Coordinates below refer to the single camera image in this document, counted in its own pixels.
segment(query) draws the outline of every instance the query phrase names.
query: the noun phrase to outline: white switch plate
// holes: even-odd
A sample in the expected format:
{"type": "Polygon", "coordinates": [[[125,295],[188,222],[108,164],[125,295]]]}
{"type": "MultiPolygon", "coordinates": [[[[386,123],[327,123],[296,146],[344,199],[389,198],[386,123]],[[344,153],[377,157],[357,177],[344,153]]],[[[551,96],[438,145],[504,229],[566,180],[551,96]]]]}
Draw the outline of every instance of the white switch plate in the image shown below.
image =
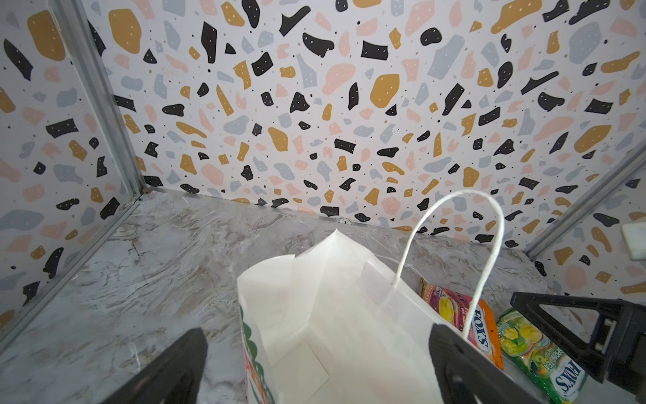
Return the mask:
{"type": "Polygon", "coordinates": [[[646,222],[624,224],[621,233],[628,246],[630,259],[646,260],[646,222]]]}

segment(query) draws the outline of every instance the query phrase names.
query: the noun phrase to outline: green printed design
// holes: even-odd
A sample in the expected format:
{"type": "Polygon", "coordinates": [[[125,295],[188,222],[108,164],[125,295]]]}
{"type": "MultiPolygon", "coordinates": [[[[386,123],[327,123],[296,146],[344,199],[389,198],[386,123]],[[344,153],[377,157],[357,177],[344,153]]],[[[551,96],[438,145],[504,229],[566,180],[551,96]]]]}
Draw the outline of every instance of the green printed design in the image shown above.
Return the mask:
{"type": "MultiPolygon", "coordinates": [[[[265,398],[267,399],[267,402],[269,404],[275,404],[274,396],[272,395],[269,386],[267,385],[267,382],[265,382],[265,371],[262,368],[262,365],[256,361],[256,357],[258,356],[258,347],[256,346],[256,343],[251,340],[251,327],[249,327],[244,321],[244,312],[242,310],[242,307],[240,307],[240,322],[242,324],[242,335],[243,335],[243,341],[244,341],[244,346],[245,350],[247,351],[247,355],[249,358],[251,358],[251,365],[253,366],[253,369],[255,370],[256,375],[252,375],[257,377],[257,380],[260,383],[260,386],[262,387],[262,392],[264,393],[265,398]]],[[[253,388],[253,385],[251,386],[251,391],[253,391],[253,395],[256,398],[256,402],[261,403],[261,400],[258,398],[258,394],[256,393],[256,390],[253,388]]]]}

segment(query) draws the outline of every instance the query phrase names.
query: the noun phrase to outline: metal frame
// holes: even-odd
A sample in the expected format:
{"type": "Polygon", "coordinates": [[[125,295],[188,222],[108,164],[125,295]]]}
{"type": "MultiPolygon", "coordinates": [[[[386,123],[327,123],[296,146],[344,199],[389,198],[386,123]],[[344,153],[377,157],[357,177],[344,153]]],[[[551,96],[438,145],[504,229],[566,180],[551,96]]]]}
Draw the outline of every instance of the metal frame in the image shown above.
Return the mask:
{"type": "Polygon", "coordinates": [[[112,232],[116,230],[125,219],[139,206],[141,202],[135,200],[127,209],[117,212],[118,218],[109,227],[104,227],[99,230],[97,235],[93,238],[93,242],[88,243],[79,254],[70,262],[69,270],[61,270],[61,277],[57,282],[51,282],[44,286],[39,293],[34,297],[25,310],[21,310],[18,315],[13,318],[5,327],[0,330],[0,354],[5,351],[9,344],[29,325],[43,311],[49,302],[56,296],[58,292],[71,280],[79,270],[83,267],[85,262],[103,245],[103,243],[110,237],[112,232]]]}
{"type": "Polygon", "coordinates": [[[146,186],[125,127],[105,66],[96,50],[81,0],[49,0],[54,20],[90,104],[103,129],[108,147],[128,193],[137,199],[146,186]]]}
{"type": "Polygon", "coordinates": [[[579,224],[607,196],[629,181],[646,165],[646,140],[642,140],[606,175],[601,177],[583,196],[578,198],[551,226],[527,244],[523,253],[536,259],[555,241],[579,224]]]}
{"type": "Polygon", "coordinates": [[[146,186],[139,170],[139,165],[136,162],[134,149],[126,131],[125,123],[114,101],[112,87],[105,72],[105,67],[96,50],[94,38],[90,32],[81,1],[49,0],[48,5],[63,37],[65,47],[69,51],[72,63],[76,67],[81,84],[96,113],[114,165],[131,199],[127,202],[128,206],[125,209],[116,213],[112,225],[100,229],[76,258],[67,267],[59,271],[57,281],[42,287],[29,305],[0,330],[0,352],[4,351],[36,318],[110,234],[139,206],[140,201],[138,199],[146,186]]]}

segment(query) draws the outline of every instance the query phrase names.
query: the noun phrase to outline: green candy pack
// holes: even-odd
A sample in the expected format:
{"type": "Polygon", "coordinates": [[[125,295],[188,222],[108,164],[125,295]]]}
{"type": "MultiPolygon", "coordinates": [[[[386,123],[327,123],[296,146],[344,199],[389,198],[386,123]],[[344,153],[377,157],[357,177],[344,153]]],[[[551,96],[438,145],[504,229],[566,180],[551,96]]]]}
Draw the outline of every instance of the green candy pack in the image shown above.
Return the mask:
{"type": "Polygon", "coordinates": [[[587,374],[516,309],[497,323],[500,348],[553,403],[569,404],[581,391],[587,374]]]}

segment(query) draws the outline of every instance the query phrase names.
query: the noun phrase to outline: bag handle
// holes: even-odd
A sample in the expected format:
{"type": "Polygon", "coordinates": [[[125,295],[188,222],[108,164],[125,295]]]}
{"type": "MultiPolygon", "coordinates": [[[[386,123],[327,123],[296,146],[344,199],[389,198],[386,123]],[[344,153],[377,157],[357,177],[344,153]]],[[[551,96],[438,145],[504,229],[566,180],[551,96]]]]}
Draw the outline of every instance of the bag handle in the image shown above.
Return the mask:
{"type": "Polygon", "coordinates": [[[503,233],[505,232],[505,220],[503,216],[503,210],[498,204],[498,202],[496,202],[496,200],[491,195],[482,191],[477,191],[475,189],[462,189],[460,191],[450,193],[449,195],[446,195],[445,197],[441,198],[436,203],[434,203],[433,206],[431,206],[431,208],[427,210],[426,213],[422,216],[422,218],[417,222],[417,224],[413,228],[413,231],[410,234],[410,237],[408,237],[408,242],[406,243],[406,248],[404,249],[404,255],[402,256],[401,261],[399,261],[399,265],[397,266],[397,273],[395,274],[395,278],[393,279],[393,282],[392,282],[392,285],[396,286],[399,280],[401,279],[402,270],[404,269],[404,262],[406,261],[406,257],[408,256],[408,250],[410,250],[410,245],[413,242],[413,238],[415,234],[419,231],[419,229],[422,227],[422,225],[424,224],[424,221],[441,204],[445,203],[447,200],[457,197],[459,195],[464,195],[468,193],[474,193],[476,195],[480,195],[481,197],[487,199],[487,201],[489,201],[489,203],[493,207],[496,216],[498,216],[499,223],[498,223],[497,233],[494,237],[494,247],[491,250],[491,254],[489,255],[489,258],[484,264],[482,275],[480,275],[480,279],[478,280],[478,283],[475,286],[474,296],[473,296],[473,299],[471,300],[471,302],[475,302],[475,304],[470,304],[469,310],[466,313],[465,324],[467,324],[467,326],[462,329],[462,338],[465,340],[468,339],[469,329],[471,328],[471,322],[474,320],[475,307],[477,306],[477,303],[480,301],[480,296],[482,296],[483,289],[485,287],[485,282],[489,278],[489,275],[491,274],[491,271],[494,268],[495,260],[498,258],[498,254],[500,253],[500,247],[503,244],[503,233]]]}

